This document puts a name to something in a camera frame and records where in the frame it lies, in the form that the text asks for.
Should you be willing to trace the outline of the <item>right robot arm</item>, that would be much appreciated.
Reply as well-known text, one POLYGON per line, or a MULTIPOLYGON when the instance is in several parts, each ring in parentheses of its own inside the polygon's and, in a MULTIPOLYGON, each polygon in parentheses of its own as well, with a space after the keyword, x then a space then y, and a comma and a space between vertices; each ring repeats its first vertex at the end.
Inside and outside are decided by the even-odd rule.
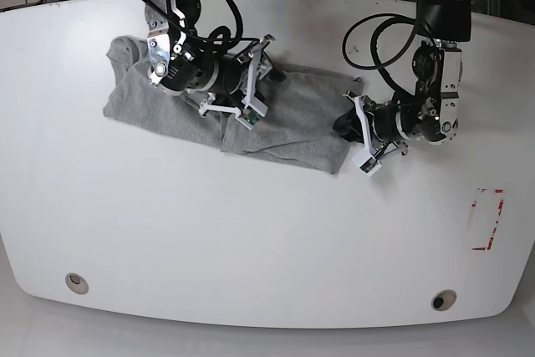
POLYGON ((199 96, 200 115, 232 115, 251 128, 268 112, 259 90, 261 81, 282 81, 286 75, 265 51, 273 36, 244 37, 237 5, 224 1, 236 28, 219 26, 202 37, 196 30, 200 0, 145 0, 148 76, 152 85, 169 95, 199 96))

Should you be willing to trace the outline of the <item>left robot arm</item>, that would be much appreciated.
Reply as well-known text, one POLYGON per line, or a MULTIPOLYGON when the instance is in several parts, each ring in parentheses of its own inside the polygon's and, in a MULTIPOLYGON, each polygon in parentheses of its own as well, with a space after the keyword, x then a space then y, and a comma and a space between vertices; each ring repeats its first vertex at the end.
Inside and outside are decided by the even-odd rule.
POLYGON ((416 0, 414 18, 396 13, 383 13, 381 18, 384 21, 371 35, 373 63, 368 69, 379 72, 393 91, 392 99, 378 104, 368 96, 348 93, 354 105, 333 126, 344 140, 364 146, 364 162, 371 165, 395 152, 406 153, 410 140, 440 145, 455 137, 462 76, 458 45, 471 38, 471 0, 416 0), (423 38, 411 63, 416 78, 413 91, 397 84, 387 70, 408 48, 388 61, 379 56, 380 35, 397 24, 412 27, 410 41, 423 38))

